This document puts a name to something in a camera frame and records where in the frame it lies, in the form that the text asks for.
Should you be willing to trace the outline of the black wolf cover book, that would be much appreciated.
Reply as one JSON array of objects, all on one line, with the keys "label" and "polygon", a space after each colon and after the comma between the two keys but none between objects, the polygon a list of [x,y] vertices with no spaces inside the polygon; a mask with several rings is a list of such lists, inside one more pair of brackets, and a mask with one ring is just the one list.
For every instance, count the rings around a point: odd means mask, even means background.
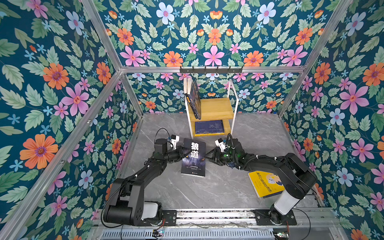
[{"label": "black wolf cover book", "polygon": [[182,160],[181,174],[197,177],[206,176],[206,143],[184,139],[184,148],[191,152]]}]

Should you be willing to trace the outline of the navy book yellow label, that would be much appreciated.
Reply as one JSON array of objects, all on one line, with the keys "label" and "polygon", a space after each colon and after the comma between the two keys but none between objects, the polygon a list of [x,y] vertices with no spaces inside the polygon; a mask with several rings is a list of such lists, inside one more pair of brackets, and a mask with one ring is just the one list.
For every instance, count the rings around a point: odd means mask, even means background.
[{"label": "navy book yellow label", "polygon": [[195,133],[201,134],[221,134],[225,132],[222,120],[195,122]]}]

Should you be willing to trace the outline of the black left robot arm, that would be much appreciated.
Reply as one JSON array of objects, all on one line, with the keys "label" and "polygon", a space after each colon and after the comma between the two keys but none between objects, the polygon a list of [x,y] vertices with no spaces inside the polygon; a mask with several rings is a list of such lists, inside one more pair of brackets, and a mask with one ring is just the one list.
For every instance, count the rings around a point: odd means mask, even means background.
[{"label": "black left robot arm", "polygon": [[157,139],[154,143],[154,152],[135,174],[124,179],[116,179],[111,187],[109,199],[102,213],[102,224],[110,228],[129,226],[157,226],[164,222],[163,207],[160,202],[146,202],[145,188],[160,176],[167,164],[177,163],[187,157],[192,150],[177,146],[170,150],[167,139]]}]

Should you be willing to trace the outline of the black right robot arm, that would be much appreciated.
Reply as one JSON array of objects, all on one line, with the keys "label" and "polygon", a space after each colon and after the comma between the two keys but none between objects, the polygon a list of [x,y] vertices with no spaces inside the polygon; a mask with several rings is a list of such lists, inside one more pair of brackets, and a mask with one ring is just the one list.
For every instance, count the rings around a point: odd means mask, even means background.
[{"label": "black right robot arm", "polygon": [[293,208],[305,198],[318,180],[315,173],[294,153],[279,157],[246,153],[237,139],[227,141],[223,147],[221,145],[218,143],[205,158],[216,165],[228,165],[249,173],[261,171],[274,174],[281,180],[285,190],[269,212],[263,215],[274,225],[286,223]]}]

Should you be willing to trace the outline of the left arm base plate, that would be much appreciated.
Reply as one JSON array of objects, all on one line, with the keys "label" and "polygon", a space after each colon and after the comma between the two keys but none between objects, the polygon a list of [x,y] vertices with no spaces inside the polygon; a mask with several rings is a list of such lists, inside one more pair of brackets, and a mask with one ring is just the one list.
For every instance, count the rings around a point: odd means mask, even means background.
[{"label": "left arm base plate", "polygon": [[146,219],[145,222],[150,226],[176,226],[178,212],[176,210],[163,210],[158,212],[154,218]]}]

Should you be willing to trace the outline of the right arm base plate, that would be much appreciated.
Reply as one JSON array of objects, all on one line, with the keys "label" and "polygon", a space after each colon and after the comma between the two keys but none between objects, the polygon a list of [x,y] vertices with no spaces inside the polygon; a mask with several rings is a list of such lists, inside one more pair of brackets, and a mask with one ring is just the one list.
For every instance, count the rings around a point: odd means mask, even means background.
[{"label": "right arm base plate", "polygon": [[256,223],[258,226],[296,226],[297,221],[290,211],[287,215],[280,214],[277,210],[261,209],[252,210],[255,214]]}]

